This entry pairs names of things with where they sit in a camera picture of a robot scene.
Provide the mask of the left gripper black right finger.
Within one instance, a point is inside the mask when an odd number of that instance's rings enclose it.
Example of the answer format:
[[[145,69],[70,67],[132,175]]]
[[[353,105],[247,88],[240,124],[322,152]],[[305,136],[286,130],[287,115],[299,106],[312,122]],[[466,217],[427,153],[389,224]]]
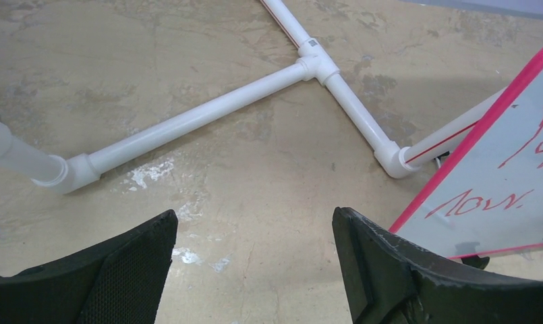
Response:
[[[349,207],[332,227],[354,323],[543,323],[543,281],[446,259]]]

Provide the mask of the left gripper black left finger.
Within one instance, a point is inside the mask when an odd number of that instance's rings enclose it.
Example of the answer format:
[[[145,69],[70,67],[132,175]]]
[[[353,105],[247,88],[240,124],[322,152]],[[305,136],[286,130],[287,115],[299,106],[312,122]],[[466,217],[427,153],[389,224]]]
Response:
[[[0,276],[0,323],[154,323],[177,226],[168,210],[69,256]]]

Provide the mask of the pink framed whiteboard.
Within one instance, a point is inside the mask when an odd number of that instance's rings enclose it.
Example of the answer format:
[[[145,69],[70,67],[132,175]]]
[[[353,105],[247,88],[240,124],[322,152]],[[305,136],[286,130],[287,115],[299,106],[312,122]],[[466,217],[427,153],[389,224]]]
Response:
[[[543,246],[543,48],[390,232],[447,258]]]

